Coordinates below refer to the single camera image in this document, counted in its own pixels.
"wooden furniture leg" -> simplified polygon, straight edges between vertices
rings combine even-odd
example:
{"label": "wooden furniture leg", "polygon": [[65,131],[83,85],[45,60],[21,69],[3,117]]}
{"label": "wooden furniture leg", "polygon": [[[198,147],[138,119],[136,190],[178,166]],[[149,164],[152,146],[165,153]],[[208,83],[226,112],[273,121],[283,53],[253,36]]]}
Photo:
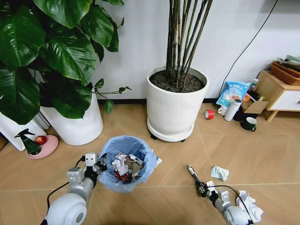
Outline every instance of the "wooden furniture leg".
{"label": "wooden furniture leg", "polygon": [[273,111],[270,116],[267,118],[267,122],[271,122],[272,119],[276,116],[276,114],[278,113],[278,111]]}

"red apple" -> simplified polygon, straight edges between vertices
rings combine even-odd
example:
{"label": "red apple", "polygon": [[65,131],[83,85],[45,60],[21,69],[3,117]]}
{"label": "red apple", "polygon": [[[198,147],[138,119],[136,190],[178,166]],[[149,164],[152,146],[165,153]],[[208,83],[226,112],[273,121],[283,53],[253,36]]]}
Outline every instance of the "red apple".
{"label": "red apple", "polygon": [[38,143],[39,145],[43,145],[47,142],[47,137],[46,136],[38,136],[38,137],[36,137],[35,142]]}

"blue packaging bag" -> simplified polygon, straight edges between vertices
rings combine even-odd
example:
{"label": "blue packaging bag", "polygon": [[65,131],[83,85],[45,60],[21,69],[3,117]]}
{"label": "blue packaging bag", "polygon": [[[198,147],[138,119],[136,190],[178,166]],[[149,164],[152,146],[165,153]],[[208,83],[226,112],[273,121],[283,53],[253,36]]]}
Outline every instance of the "blue packaging bag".
{"label": "blue packaging bag", "polygon": [[243,101],[250,83],[226,81],[226,86],[217,104],[229,108],[235,99]]}
{"label": "blue packaging bag", "polygon": [[[126,155],[134,154],[144,161],[144,167],[141,169],[139,176],[137,179],[132,179],[130,183],[124,183],[114,176],[112,162],[115,160],[115,156],[120,152],[123,152]],[[98,159],[100,160],[101,156],[105,153],[107,153],[107,170],[98,176],[98,180],[106,188],[116,192],[132,192],[137,184],[141,182],[146,183],[157,164],[157,157],[148,144],[144,140],[133,136],[123,135],[111,138],[104,145]]]}

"white thermos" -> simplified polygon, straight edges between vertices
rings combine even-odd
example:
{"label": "white thermos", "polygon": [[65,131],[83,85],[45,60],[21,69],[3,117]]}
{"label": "white thermos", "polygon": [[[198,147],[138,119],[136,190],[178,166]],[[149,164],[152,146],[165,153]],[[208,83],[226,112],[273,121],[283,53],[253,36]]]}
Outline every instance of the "white thermos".
{"label": "white thermos", "polygon": [[229,109],[227,110],[224,119],[226,121],[231,121],[235,115],[235,113],[239,110],[240,105],[242,104],[242,101],[239,99],[235,99]]}

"bamboo plant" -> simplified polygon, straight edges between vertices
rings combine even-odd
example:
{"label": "bamboo plant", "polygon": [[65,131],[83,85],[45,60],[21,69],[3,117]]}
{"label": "bamboo plant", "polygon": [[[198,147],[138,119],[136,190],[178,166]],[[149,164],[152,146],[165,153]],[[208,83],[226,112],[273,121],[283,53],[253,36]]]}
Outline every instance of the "bamboo plant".
{"label": "bamboo plant", "polygon": [[193,5],[192,14],[189,21],[188,21],[188,15],[191,9],[192,0],[183,0],[182,17],[180,15],[181,1],[180,0],[169,0],[169,1],[170,1],[170,9],[169,9],[170,12],[169,12],[169,32],[168,32],[168,46],[167,46],[167,59],[166,59],[166,77],[173,86],[176,86],[176,88],[182,88],[182,90],[184,90],[187,77],[188,77],[188,72],[195,54],[196,47],[198,45],[200,36],[204,28],[212,4],[212,0],[200,0],[201,5],[194,24],[193,21],[197,11],[198,0],[193,1],[194,5]]}

